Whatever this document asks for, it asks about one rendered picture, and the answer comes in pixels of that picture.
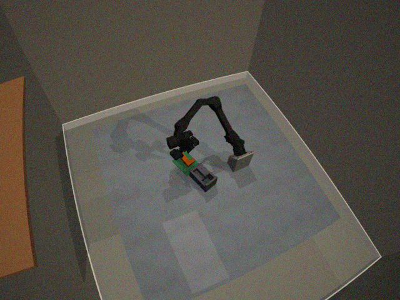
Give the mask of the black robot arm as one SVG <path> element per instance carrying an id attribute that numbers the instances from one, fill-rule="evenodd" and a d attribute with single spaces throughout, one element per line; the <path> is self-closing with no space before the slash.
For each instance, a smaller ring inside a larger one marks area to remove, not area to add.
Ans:
<path id="1" fill-rule="evenodd" d="M 235 156 L 241 156 L 246 154 L 244 148 L 244 140 L 240 139 L 237 135 L 237 132 L 234 131 L 223 112 L 222 103 L 218 96 L 213 96 L 206 99 L 197 99 L 192 108 L 174 125 L 174 134 L 173 136 L 167 137 L 166 142 L 169 149 L 173 149 L 175 147 L 179 147 L 180 143 L 183 145 L 187 145 L 189 143 L 190 136 L 193 136 L 193 133 L 189 131 L 185 131 L 189 125 L 190 120 L 193 116 L 199 111 L 201 106 L 209 106 L 219 118 L 226 135 L 226 142 L 233 146 L 233 151 Z M 185 132 L 184 132 L 185 131 Z"/>

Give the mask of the orange l-shaped part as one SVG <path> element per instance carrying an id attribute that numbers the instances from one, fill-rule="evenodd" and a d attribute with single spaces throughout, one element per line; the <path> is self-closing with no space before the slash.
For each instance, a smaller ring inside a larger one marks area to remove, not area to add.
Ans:
<path id="1" fill-rule="evenodd" d="M 184 153 L 183 153 L 183 154 L 184 154 Z M 184 154 L 183 158 L 180 157 L 180 159 L 182 160 L 182 162 L 183 162 L 187 167 L 189 167 L 191 164 L 193 164 L 193 163 L 195 162 L 194 158 L 192 158 L 191 160 L 189 160 L 189 159 L 185 156 L 185 154 Z"/>

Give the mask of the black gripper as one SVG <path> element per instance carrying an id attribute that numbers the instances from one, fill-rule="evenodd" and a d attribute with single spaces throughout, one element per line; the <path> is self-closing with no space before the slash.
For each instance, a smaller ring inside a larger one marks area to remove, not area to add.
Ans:
<path id="1" fill-rule="evenodd" d="M 179 149 L 173 149 L 172 151 L 170 151 L 170 155 L 175 159 L 178 160 L 179 158 L 183 158 L 184 154 L 183 152 L 190 153 L 195 146 L 197 146 L 199 144 L 199 141 L 194 137 L 190 137 L 189 138 L 189 143 L 187 145 L 183 145 L 180 143 L 180 148 Z"/>

